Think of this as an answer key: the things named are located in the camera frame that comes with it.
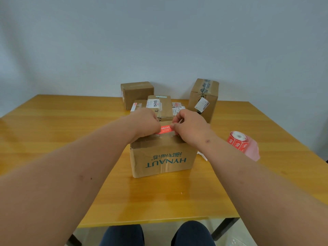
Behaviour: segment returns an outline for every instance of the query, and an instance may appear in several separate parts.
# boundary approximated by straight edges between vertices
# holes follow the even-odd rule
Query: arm
[[[327,205],[217,137],[196,112],[181,110],[173,123],[209,160],[258,245],[328,245]]]
[[[159,131],[155,113],[138,109],[1,176],[0,245],[64,245],[126,145]]]

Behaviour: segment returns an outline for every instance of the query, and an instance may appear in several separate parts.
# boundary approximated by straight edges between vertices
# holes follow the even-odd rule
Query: person's leg
[[[171,246],[215,246],[211,233],[197,222],[185,222],[174,235]]]
[[[99,246],[144,246],[144,236],[140,224],[110,226]]]

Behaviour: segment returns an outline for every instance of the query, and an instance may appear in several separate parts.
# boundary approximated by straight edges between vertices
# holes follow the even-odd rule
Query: table leg
[[[230,227],[233,226],[234,223],[238,221],[238,219],[239,217],[225,218],[223,222],[212,233],[213,240],[217,241],[221,236],[223,236],[223,234],[226,233],[226,231],[230,229]]]
[[[66,244],[68,246],[82,246],[82,243],[73,234],[70,236]]]

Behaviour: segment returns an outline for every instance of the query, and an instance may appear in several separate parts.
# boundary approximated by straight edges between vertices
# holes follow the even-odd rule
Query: floor
[[[212,233],[223,219],[199,220]],[[142,224],[145,246],[169,246],[171,239],[183,224],[183,221],[170,223]],[[80,228],[74,235],[83,246],[98,246],[107,227]],[[218,246],[256,246],[243,221],[239,219],[231,228],[215,242]]]

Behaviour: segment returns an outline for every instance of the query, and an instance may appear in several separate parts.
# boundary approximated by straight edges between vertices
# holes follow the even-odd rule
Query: wood grain surface
[[[37,95],[1,118],[0,174],[125,115],[121,98]],[[211,127],[225,140],[251,136],[261,164],[328,204],[328,165],[249,102],[218,101]],[[135,179],[127,146],[79,227],[214,217],[238,213],[209,162],[197,155],[191,170]]]

